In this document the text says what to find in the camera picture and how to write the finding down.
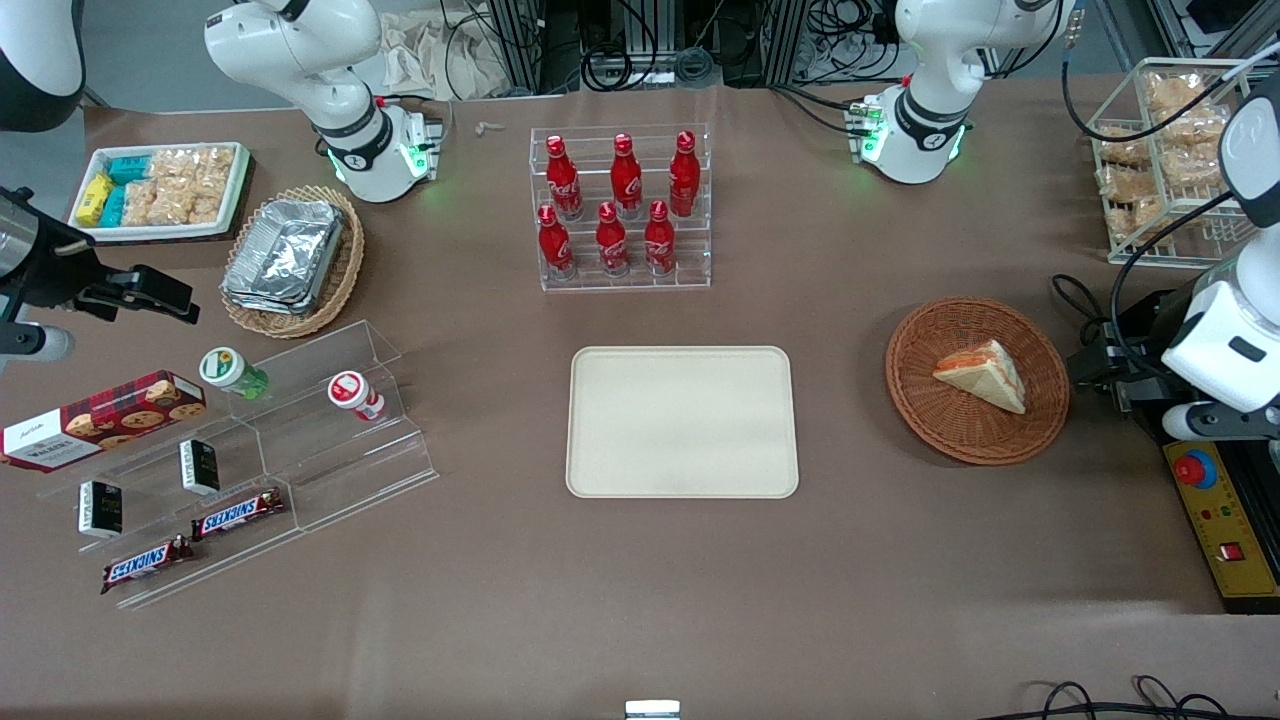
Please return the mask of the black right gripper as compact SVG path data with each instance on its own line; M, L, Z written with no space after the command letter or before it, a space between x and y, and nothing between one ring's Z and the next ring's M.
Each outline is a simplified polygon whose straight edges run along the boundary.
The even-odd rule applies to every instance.
M32 208L20 195L1 199L3 320L22 305L69 306L115 322L119 311L154 313L188 325L200 319L192 288L159 269L134 265L109 282L113 269L97 259L90 237Z

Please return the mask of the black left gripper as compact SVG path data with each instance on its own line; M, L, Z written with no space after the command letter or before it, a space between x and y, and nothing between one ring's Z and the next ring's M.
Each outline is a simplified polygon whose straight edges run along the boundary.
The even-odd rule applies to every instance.
M1178 397L1167 377L1142 364L1146 355L1140 348L1134 351L1135 363L1117 340L1103 341L1105 348L1080 348L1068 357L1075 389L1106 389L1117 406L1165 404Z

